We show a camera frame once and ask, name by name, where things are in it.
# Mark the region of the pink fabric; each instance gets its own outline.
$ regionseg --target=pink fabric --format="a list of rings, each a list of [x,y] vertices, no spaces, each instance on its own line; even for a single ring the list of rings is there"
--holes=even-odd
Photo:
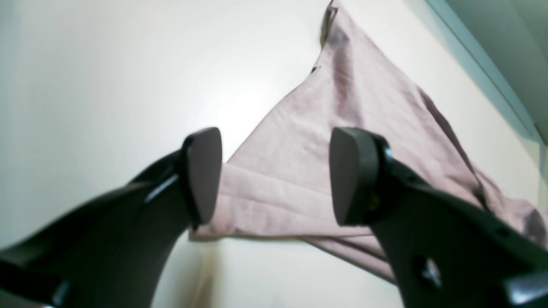
[[[337,2],[324,19],[322,52],[308,78],[284,97],[224,164],[212,222],[193,238],[300,236],[394,281],[367,227],[339,227],[328,150],[334,127],[384,136],[396,159],[435,188],[485,207],[546,245],[535,208],[505,198],[466,157],[430,98],[375,46]]]

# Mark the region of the pink garment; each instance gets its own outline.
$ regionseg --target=pink garment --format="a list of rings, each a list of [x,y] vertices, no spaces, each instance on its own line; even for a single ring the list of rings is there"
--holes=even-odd
[[[505,198],[474,167],[430,98],[375,46],[337,3],[324,19],[322,52],[223,165],[212,222],[193,238],[300,236],[395,281],[367,227],[339,227],[332,209],[329,140],[334,127],[384,136],[396,159],[433,187],[484,207],[546,246],[546,225],[525,201]]]

